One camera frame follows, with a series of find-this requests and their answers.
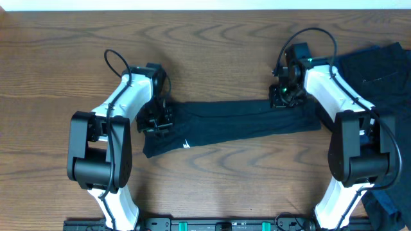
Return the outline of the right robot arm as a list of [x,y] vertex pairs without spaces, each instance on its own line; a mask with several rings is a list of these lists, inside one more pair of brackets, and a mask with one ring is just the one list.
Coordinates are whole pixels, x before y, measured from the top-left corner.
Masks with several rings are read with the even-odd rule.
[[395,119],[376,110],[339,75],[335,58],[314,58],[306,43],[285,45],[270,86],[270,104],[292,108],[313,97],[333,128],[328,150],[331,181],[313,210],[307,230],[343,230],[354,208],[369,191],[389,189],[398,181],[402,159]]

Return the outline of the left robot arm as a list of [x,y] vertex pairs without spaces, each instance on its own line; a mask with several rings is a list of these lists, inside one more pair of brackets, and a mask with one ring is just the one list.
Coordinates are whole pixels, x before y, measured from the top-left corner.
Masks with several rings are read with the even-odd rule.
[[161,64],[127,67],[115,91],[91,112],[73,114],[67,176],[94,197],[111,230],[134,230],[139,208],[127,182],[132,170],[131,127],[148,137],[164,137],[173,125],[161,95],[166,71]]

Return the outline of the black folded garment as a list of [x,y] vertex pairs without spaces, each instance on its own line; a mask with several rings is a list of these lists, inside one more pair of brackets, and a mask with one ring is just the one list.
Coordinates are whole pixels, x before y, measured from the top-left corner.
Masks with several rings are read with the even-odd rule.
[[410,226],[410,52],[399,43],[373,46],[336,59],[343,79],[378,110],[396,118],[396,141],[403,168],[400,181],[386,191],[362,197],[374,230],[401,230]]

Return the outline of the dark teal t-shirt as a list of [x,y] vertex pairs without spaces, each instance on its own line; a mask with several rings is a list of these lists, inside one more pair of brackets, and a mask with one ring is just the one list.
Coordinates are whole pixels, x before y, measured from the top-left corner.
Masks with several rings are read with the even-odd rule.
[[272,108],[267,100],[173,102],[170,107],[174,124],[169,132],[145,137],[148,158],[179,148],[321,129],[314,102],[292,108]]

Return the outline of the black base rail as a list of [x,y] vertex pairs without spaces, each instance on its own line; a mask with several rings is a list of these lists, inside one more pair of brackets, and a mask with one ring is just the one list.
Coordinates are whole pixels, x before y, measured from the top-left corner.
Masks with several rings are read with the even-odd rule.
[[[97,231],[112,230],[105,226],[105,220],[64,221],[62,230]],[[276,231],[276,230],[320,230],[312,219],[292,218],[291,216],[276,219],[170,219],[150,218],[137,222],[134,230],[139,231]],[[370,231],[373,230],[369,219],[350,219],[349,225],[340,230]]]

